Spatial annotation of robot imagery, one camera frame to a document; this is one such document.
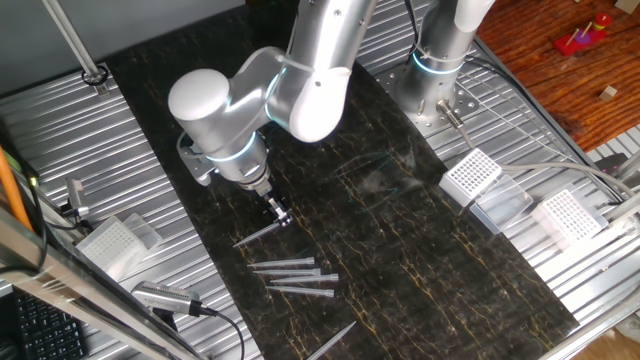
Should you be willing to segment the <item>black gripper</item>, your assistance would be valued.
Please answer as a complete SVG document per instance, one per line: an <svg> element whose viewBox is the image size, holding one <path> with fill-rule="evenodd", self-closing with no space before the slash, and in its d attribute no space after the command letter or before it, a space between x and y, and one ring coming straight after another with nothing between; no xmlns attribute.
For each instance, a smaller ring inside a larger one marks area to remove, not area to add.
<svg viewBox="0 0 640 360"><path fill-rule="evenodd" d="M259 196L265 201L269 210L277 218L280 227L287 227L292 223L293 218L282 204L281 196L275 189L259 192Z"/></svg>

